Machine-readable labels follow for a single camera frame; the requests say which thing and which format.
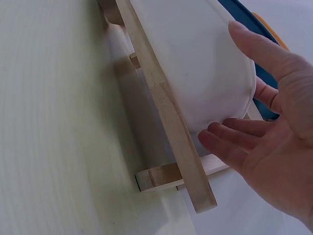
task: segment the blue fabric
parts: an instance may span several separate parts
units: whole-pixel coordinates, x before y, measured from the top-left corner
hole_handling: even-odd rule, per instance
[[[218,0],[218,1],[234,17],[235,20],[245,25],[249,30],[261,34],[270,39],[271,41],[277,43],[275,38],[273,38],[273,36],[268,32],[268,30],[240,2],[238,2],[237,0]],[[263,68],[261,68],[257,64],[255,64],[255,70],[259,78],[261,78],[268,85],[277,88],[277,82],[272,75],[270,75],[268,72],[266,72]],[[256,107],[258,108],[260,114],[262,115],[263,119],[265,120],[277,119],[279,117],[278,114],[273,113],[261,102],[255,99],[253,101]]]

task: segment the wooden slat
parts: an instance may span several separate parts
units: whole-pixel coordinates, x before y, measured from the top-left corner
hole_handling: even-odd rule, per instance
[[[98,3],[110,23],[124,25],[121,13],[118,10],[115,0],[98,0]]]
[[[132,54],[130,54],[130,55],[129,55],[129,58],[131,59],[131,62],[132,62],[132,64],[133,64],[133,66],[135,67],[135,69],[140,68],[140,63],[139,63],[139,61],[138,61],[138,58],[137,58],[135,52],[132,53]]]
[[[208,176],[228,166],[213,154],[201,158],[205,174]],[[136,174],[140,191],[158,191],[184,184],[176,163],[153,167]]]
[[[195,211],[213,208],[216,200],[165,74],[129,0],[116,2]]]

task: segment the hand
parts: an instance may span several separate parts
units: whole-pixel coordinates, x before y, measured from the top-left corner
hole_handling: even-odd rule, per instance
[[[278,90],[258,79],[255,98],[280,117],[212,123],[199,140],[267,202],[313,230],[313,67],[238,22],[229,24],[229,32],[277,80]]]

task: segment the finger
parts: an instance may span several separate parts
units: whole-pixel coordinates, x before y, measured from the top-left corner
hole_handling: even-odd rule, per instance
[[[277,81],[291,73],[311,67],[301,56],[283,49],[264,36],[249,31],[239,22],[231,21],[228,29],[237,47],[272,74]]]
[[[262,137],[273,124],[274,122],[236,118],[223,121],[223,125],[228,128],[257,137]]]
[[[259,137],[230,129],[217,122],[210,124],[207,130],[221,140],[237,145],[247,151],[254,149],[259,142]]]
[[[254,98],[264,103],[270,110],[281,114],[281,106],[278,98],[278,90],[266,84],[261,78],[256,79]]]
[[[198,135],[200,143],[211,153],[220,158],[225,164],[242,172],[242,165],[247,157],[247,153],[239,147],[221,140],[208,131],[201,131]]]

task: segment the orange object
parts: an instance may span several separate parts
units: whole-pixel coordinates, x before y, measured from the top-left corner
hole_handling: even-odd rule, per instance
[[[260,17],[258,14],[256,13],[252,13],[255,18],[257,18],[259,20],[259,22],[261,22],[261,24],[270,32],[270,34],[275,38],[275,40],[278,42],[278,44],[286,49],[286,50],[289,50],[289,48],[286,46],[286,44],[280,39],[280,37],[277,35],[277,33],[275,33],[275,31],[268,25],[268,23],[266,23],[262,17]]]

